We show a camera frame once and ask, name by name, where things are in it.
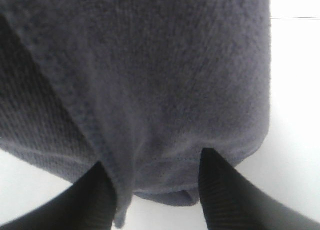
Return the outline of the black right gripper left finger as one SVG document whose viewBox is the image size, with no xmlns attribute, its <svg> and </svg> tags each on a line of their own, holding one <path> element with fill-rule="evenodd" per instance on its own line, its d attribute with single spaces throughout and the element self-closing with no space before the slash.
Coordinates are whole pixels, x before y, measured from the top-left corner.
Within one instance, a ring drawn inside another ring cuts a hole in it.
<svg viewBox="0 0 320 230">
<path fill-rule="evenodd" d="M 104 167 L 97 162 L 72 186 L 2 230 L 110 230 L 117 196 Z"/>
</svg>

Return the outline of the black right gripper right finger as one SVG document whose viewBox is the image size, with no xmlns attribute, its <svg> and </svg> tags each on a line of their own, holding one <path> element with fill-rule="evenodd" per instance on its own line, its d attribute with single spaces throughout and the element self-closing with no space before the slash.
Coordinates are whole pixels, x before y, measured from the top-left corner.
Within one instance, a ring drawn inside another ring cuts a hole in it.
<svg viewBox="0 0 320 230">
<path fill-rule="evenodd" d="M 201 152 L 198 189 L 210 230 L 318 230 L 320 224 L 278 202 L 215 149 Z"/>
</svg>

